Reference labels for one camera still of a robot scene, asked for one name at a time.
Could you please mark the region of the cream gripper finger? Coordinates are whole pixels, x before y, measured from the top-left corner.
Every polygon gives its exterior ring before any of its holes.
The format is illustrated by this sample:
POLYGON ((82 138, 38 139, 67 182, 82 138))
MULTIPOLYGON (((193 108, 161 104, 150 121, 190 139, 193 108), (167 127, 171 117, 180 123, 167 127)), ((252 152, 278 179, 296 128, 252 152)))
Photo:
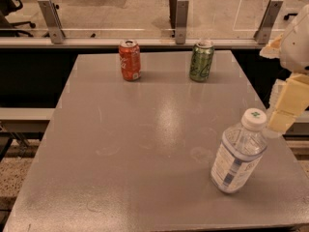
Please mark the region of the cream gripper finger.
POLYGON ((267 110, 267 129, 284 134, 309 106, 309 76, 292 73, 272 86, 267 110))
POLYGON ((260 55, 267 59, 278 58, 282 37, 283 35, 279 35, 273 41, 264 46, 260 51, 260 55))

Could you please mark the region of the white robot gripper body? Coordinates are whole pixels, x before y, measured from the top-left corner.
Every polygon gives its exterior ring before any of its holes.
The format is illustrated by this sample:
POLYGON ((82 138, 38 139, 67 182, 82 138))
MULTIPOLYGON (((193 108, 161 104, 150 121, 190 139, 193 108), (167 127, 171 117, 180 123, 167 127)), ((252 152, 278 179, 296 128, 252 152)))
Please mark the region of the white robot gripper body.
POLYGON ((292 73, 309 73, 309 5, 287 26, 280 43, 280 64, 292 73))

